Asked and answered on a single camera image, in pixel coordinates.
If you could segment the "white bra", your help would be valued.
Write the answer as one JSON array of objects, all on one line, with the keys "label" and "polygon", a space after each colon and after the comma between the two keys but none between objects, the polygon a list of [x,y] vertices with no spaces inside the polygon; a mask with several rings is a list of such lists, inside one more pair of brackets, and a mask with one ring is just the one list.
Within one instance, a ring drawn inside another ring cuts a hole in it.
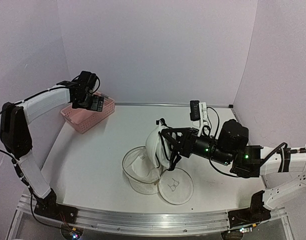
[{"label": "white bra", "polygon": [[148,135],[145,142],[145,149],[148,159],[157,169],[164,167],[168,171],[173,171],[177,162],[182,158],[176,152],[170,152],[168,146],[160,137],[161,130],[169,128],[164,118],[156,121],[157,127]]}]

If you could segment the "pink plastic basket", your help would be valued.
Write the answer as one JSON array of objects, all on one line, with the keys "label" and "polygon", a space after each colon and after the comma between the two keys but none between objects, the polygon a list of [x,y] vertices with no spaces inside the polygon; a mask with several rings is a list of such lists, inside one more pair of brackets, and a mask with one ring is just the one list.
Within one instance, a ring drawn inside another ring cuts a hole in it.
[{"label": "pink plastic basket", "polygon": [[95,94],[103,97],[104,99],[103,109],[101,112],[81,108],[74,109],[71,105],[63,108],[60,111],[61,115],[64,117],[64,120],[80,134],[84,134],[115,112],[114,99],[98,91]]}]

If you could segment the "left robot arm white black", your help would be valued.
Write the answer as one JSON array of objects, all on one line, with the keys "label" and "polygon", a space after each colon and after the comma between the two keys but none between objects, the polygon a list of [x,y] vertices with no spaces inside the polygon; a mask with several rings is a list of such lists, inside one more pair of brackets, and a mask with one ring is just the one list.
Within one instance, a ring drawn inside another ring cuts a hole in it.
[{"label": "left robot arm white black", "polygon": [[100,78],[92,72],[82,71],[73,80],[64,80],[18,102],[6,102],[0,112],[0,141],[9,155],[19,178],[39,199],[52,194],[33,153],[30,124],[44,114],[62,105],[74,109],[102,112],[104,98],[96,91]]}]

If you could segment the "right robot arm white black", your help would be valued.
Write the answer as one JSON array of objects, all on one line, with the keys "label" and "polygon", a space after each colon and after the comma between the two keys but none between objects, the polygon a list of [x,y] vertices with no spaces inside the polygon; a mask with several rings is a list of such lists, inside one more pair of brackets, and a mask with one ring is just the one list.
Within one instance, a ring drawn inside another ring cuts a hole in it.
[{"label": "right robot arm white black", "polygon": [[230,166],[228,177],[259,178],[270,174],[297,173],[297,176],[279,186],[268,188],[252,196],[251,206],[245,209],[245,218],[255,222],[265,209],[273,210],[281,204],[306,193],[306,146],[289,147],[286,142],[277,147],[249,145],[249,130],[234,119],[226,121],[217,130],[218,137],[199,134],[196,128],[165,126],[158,135],[163,150],[170,148],[166,159],[173,170],[182,157],[196,155]]}]

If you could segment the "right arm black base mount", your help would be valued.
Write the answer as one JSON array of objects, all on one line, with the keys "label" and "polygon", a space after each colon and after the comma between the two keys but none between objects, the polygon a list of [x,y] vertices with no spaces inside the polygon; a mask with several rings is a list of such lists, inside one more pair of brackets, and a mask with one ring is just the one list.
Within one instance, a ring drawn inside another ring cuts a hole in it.
[{"label": "right arm black base mount", "polygon": [[230,210],[228,212],[229,228],[258,224],[271,218],[271,211],[264,207],[264,190],[256,192],[251,197],[250,206]]}]

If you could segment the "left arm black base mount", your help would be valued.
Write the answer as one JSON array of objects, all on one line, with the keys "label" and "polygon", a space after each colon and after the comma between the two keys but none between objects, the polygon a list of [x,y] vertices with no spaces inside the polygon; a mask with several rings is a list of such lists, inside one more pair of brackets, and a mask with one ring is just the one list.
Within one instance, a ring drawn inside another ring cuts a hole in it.
[{"label": "left arm black base mount", "polygon": [[36,200],[33,212],[38,216],[63,221],[67,224],[76,223],[78,209],[73,206],[57,203],[57,195],[52,188],[45,198],[38,197],[35,193],[33,193],[33,196]]}]

